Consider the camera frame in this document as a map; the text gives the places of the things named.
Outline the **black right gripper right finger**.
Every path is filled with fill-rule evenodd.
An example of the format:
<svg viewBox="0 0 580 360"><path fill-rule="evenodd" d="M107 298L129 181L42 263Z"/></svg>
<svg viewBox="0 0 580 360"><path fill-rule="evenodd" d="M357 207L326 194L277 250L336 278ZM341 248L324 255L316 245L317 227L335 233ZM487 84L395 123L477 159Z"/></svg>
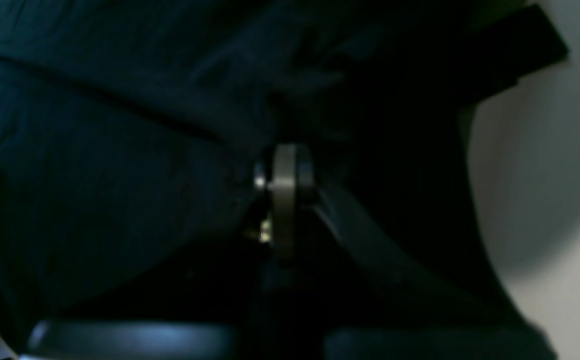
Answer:
<svg viewBox="0 0 580 360"><path fill-rule="evenodd" d="M312 153L297 149L297 202L313 212L384 325L342 325L324 340L327 360L554 360L543 335L508 321L467 292L433 275L384 233L356 198L317 176Z"/></svg>

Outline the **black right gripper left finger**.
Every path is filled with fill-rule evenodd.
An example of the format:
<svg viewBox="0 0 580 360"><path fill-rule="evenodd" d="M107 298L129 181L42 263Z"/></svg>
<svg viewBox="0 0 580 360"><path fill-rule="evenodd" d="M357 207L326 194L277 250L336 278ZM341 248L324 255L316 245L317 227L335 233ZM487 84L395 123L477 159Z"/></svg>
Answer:
<svg viewBox="0 0 580 360"><path fill-rule="evenodd" d="M194 305L177 301L195 319L116 321L54 319L39 323L23 360L237 360L248 335L227 320L249 310L268 283L280 284L296 264L298 146L279 144L271 162L255 166L260 200L246 217L249 229L228 249L204 247L201 269L181 281L201 292Z"/></svg>

